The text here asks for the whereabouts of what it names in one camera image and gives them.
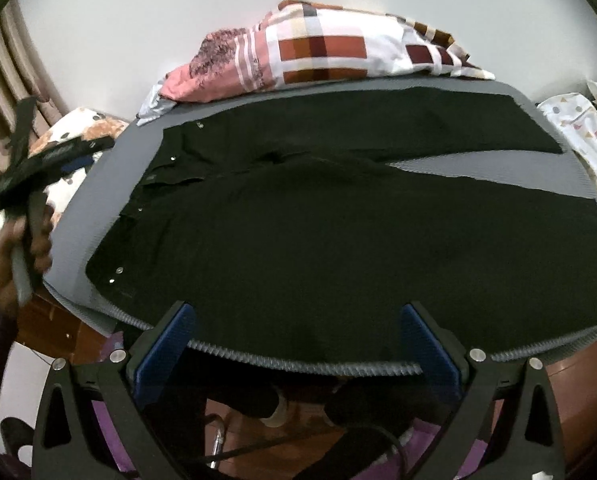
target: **blue clamp pad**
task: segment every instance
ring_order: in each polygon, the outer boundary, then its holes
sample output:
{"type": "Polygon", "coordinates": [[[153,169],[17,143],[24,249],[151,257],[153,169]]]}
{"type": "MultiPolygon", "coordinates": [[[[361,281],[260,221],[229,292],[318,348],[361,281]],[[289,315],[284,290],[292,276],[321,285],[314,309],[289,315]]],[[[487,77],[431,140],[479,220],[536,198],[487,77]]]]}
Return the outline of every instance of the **blue clamp pad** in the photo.
{"type": "Polygon", "coordinates": [[[76,170],[80,170],[85,166],[91,166],[94,163],[94,158],[91,155],[83,155],[74,160],[71,160],[66,165],[61,166],[60,170],[65,173],[66,175],[75,172],[76,170]]]}
{"type": "Polygon", "coordinates": [[[134,402],[139,410],[160,397],[176,363],[192,338],[194,308],[177,302],[159,324],[137,339],[126,370],[134,402]]]}
{"type": "Polygon", "coordinates": [[[420,303],[401,310],[403,344],[418,364],[441,402],[455,405],[463,397],[469,376],[465,349],[453,335],[436,325],[420,303]]]}

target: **black cable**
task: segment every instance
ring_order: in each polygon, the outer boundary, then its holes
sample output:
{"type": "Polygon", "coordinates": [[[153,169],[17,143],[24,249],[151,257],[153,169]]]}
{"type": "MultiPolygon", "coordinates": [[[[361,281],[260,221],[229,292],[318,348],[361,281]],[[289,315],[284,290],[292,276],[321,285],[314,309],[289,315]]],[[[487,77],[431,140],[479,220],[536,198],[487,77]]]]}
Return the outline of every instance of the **black cable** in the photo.
{"type": "Polygon", "coordinates": [[[227,460],[228,458],[233,458],[235,456],[244,455],[247,453],[251,453],[252,451],[258,451],[259,449],[267,449],[268,447],[275,447],[280,446],[280,444],[286,444],[288,442],[294,442],[296,440],[303,440],[305,438],[310,438],[316,435],[328,434],[333,433],[333,428],[328,428],[323,430],[305,430],[299,433],[294,433],[287,436],[281,436],[278,438],[271,438],[269,440],[261,440],[260,442],[256,442],[254,444],[249,444],[249,446],[239,447],[237,449],[232,449],[231,451],[224,451],[222,453],[218,453],[215,455],[206,455],[206,456],[199,456],[197,458],[192,458],[190,462],[201,462],[201,463],[210,463],[210,462],[220,462],[222,460],[227,460]]]}
{"type": "Polygon", "coordinates": [[[395,435],[391,431],[387,431],[382,426],[377,424],[349,424],[344,426],[346,430],[374,430],[383,435],[387,440],[389,440],[392,445],[396,448],[396,452],[398,453],[399,457],[399,477],[401,480],[405,480],[407,476],[407,457],[405,456],[405,451],[401,446],[400,441],[395,437],[395,435]]]}
{"type": "MultiPolygon", "coordinates": [[[[387,431],[385,428],[377,424],[349,424],[342,426],[342,428],[345,430],[374,430],[383,435],[396,448],[396,452],[399,456],[399,476],[401,480],[405,480],[405,476],[407,474],[407,457],[405,456],[405,451],[403,451],[400,441],[394,436],[393,433],[387,431]]],[[[254,444],[249,444],[249,446],[239,447],[237,449],[232,449],[231,451],[225,451],[215,455],[199,456],[198,458],[191,459],[190,462],[200,462],[205,464],[210,462],[221,462],[223,460],[228,460],[229,458],[234,458],[236,456],[251,453],[253,451],[280,446],[280,444],[295,442],[297,440],[303,440],[312,436],[333,433],[333,431],[335,430],[332,428],[328,428],[326,430],[305,430],[288,436],[281,436],[269,440],[265,439],[254,444]]]]}

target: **curtain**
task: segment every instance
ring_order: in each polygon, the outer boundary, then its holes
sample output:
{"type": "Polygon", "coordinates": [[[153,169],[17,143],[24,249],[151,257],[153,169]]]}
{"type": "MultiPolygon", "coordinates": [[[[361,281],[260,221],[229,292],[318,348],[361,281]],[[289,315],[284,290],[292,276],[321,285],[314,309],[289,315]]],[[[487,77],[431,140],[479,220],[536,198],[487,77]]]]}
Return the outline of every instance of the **curtain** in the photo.
{"type": "Polygon", "coordinates": [[[8,145],[16,122],[16,101],[29,95],[38,98],[30,143],[62,116],[30,62],[16,24],[14,5],[14,2],[8,3],[0,13],[0,173],[5,171],[9,161],[8,145]]]}

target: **purple cloth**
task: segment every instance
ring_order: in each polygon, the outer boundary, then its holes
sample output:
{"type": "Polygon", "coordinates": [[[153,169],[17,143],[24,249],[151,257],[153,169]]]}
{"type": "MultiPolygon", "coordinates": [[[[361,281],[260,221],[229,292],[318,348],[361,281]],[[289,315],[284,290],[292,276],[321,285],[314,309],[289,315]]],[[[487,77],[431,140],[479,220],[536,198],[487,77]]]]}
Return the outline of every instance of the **purple cloth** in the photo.
{"type": "MultiPolygon", "coordinates": [[[[425,453],[429,444],[434,441],[438,431],[440,431],[440,426],[415,418],[412,424],[412,430],[413,433],[411,438],[407,444],[402,447],[405,451],[405,456],[407,457],[408,471],[416,464],[416,462],[418,462],[418,459],[425,453]]],[[[465,459],[465,463],[458,470],[456,478],[463,478],[476,471],[486,449],[486,442],[476,440],[465,459]]],[[[353,480],[397,480],[399,478],[400,466],[400,458],[395,454],[389,457],[385,462],[371,465],[363,472],[356,475],[353,480]]]]}
{"type": "Polygon", "coordinates": [[[114,457],[114,462],[116,463],[118,470],[121,473],[135,471],[136,468],[134,467],[128,452],[121,443],[116,428],[114,428],[114,423],[112,422],[107,406],[105,406],[105,403],[102,402],[102,400],[93,400],[92,406],[94,407],[96,420],[98,420],[99,426],[101,427],[102,436],[110,449],[110,453],[114,457]]]}
{"type": "MultiPolygon", "coordinates": [[[[112,352],[121,348],[123,348],[123,333],[117,332],[109,336],[101,348],[101,352],[99,354],[99,363],[105,361],[105,359],[107,359],[112,352]]],[[[107,444],[112,457],[114,458],[114,462],[116,463],[118,470],[121,471],[121,473],[135,471],[136,468],[134,467],[127,450],[125,450],[123,443],[120,441],[120,436],[118,436],[118,432],[114,427],[114,423],[112,422],[112,418],[107,406],[105,406],[105,403],[100,400],[93,400],[92,406],[94,407],[96,420],[101,427],[102,436],[105,439],[105,443],[107,444]]]]}

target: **white wall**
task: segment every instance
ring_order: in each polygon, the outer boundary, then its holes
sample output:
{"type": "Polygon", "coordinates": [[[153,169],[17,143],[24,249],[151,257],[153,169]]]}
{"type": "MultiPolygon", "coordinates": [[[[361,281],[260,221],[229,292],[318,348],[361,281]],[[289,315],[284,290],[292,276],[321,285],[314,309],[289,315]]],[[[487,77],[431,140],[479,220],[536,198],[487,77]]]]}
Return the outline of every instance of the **white wall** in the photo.
{"type": "MultiPolygon", "coordinates": [[[[151,84],[204,35],[246,27],[281,0],[19,0],[40,62],[68,108],[131,118],[151,84]]],[[[443,28],[533,100],[597,79],[597,17],[585,0],[315,0],[443,28]]]]}
{"type": "MultiPolygon", "coordinates": [[[[0,423],[8,416],[14,416],[36,426],[36,415],[45,380],[53,359],[14,343],[5,367],[3,386],[0,395],[0,423]]],[[[5,452],[0,431],[0,453],[5,452]]],[[[32,464],[32,447],[21,449],[19,457],[32,464]]]]}

